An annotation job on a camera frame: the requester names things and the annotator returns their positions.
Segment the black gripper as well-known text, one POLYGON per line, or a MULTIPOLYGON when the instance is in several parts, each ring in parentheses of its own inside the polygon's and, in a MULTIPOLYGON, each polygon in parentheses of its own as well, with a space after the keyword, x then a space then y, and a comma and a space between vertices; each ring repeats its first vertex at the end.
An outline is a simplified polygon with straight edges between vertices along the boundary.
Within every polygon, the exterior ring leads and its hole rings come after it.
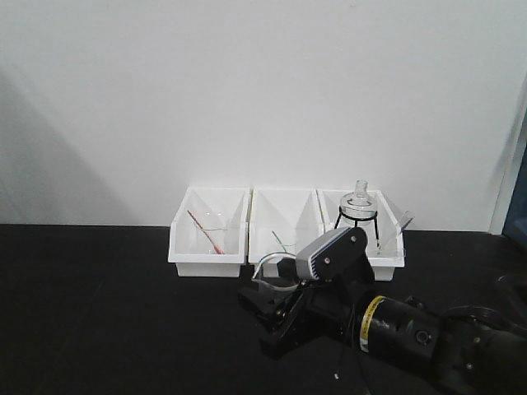
POLYGON ((277 263, 278 278, 258 278, 258 289, 241 288, 240 306, 262 324, 262 352, 275 360, 319 337, 358 346, 361 316, 371 299, 374 272, 351 269, 331 281, 300 281, 296 260, 277 263))

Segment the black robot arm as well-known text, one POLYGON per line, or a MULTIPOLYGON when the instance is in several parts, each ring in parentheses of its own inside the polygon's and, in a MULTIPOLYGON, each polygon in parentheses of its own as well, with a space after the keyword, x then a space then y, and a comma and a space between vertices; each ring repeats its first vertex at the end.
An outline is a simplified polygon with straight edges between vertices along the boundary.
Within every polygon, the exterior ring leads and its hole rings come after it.
POLYGON ((415 299, 382 295, 365 256, 331 260, 309 278, 294 258, 280 259, 277 268, 277 279, 254 275, 238 294, 263 326, 260 345, 271 357, 326 336, 443 393, 526 391, 526 330, 492 309, 434 314, 415 299))

